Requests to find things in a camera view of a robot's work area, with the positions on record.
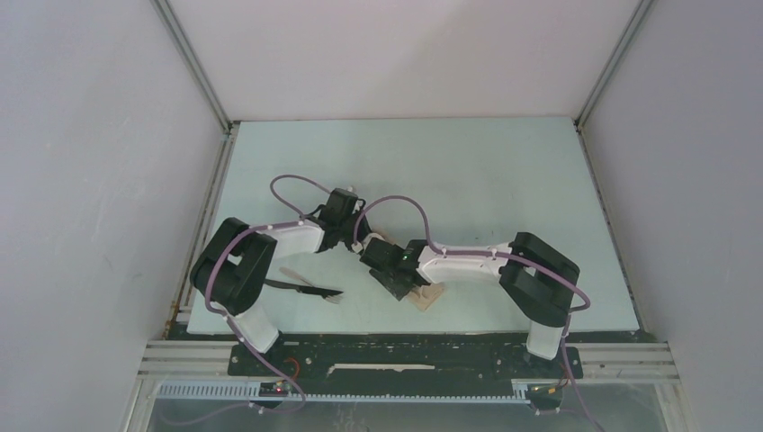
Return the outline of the black knife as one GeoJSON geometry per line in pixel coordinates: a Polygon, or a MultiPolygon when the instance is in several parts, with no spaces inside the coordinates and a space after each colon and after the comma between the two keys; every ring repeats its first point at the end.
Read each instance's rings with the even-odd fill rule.
{"type": "Polygon", "coordinates": [[[265,285],[272,288],[276,288],[276,289],[292,290],[297,293],[319,296],[323,299],[340,296],[344,293],[343,291],[339,291],[339,290],[320,288],[320,287],[315,287],[311,285],[303,285],[303,284],[296,284],[296,283],[286,283],[286,282],[276,281],[272,279],[265,279],[265,285]]]}

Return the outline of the beige cloth napkin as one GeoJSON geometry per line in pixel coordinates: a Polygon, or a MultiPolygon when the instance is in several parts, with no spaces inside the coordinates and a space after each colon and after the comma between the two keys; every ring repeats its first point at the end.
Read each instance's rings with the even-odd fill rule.
{"type": "Polygon", "coordinates": [[[402,300],[408,300],[420,311],[426,311],[443,293],[444,286],[441,283],[429,282],[429,285],[415,288],[402,300]]]}

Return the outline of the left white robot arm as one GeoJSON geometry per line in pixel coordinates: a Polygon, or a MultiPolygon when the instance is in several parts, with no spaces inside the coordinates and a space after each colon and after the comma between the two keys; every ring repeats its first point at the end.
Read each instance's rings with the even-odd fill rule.
{"type": "Polygon", "coordinates": [[[284,363],[276,345],[281,335],[258,300],[274,260],[317,254],[353,245],[353,229],[370,234],[360,215],[365,200],[336,188],[326,203],[297,221],[254,227],[235,217],[224,220],[192,266],[188,280],[203,295],[207,310],[220,315],[239,341],[252,347],[249,362],[261,374],[275,374],[284,363]]]}

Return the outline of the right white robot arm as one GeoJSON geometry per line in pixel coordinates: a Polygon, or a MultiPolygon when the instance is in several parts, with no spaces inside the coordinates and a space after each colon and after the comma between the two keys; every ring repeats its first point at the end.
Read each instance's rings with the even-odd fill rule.
{"type": "Polygon", "coordinates": [[[519,232],[506,244],[466,248],[425,239],[400,247],[372,234],[351,249],[399,300],[432,284],[471,281],[499,286],[530,320],[523,353],[526,370],[545,376],[558,366],[572,298],[582,295],[576,286],[580,268],[534,234],[519,232]]]}

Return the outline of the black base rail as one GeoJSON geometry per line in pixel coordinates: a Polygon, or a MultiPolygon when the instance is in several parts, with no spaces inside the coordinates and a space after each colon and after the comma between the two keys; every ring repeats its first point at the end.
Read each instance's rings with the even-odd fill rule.
{"type": "Polygon", "coordinates": [[[580,379],[579,353],[567,347],[553,360],[527,352],[524,333],[286,334],[258,360],[241,343],[228,375],[272,377],[277,368],[304,392],[362,395],[499,395],[516,383],[580,379]]]}

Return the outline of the aluminium frame rail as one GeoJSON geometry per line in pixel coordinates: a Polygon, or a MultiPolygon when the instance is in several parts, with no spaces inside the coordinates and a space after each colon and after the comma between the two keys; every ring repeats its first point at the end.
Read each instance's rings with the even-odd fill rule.
{"type": "MultiPolygon", "coordinates": [[[[190,379],[228,380],[232,341],[157,340],[147,344],[139,374],[176,374],[190,379]]],[[[583,383],[679,383],[674,357],[666,343],[571,343],[578,350],[583,383]]]]}

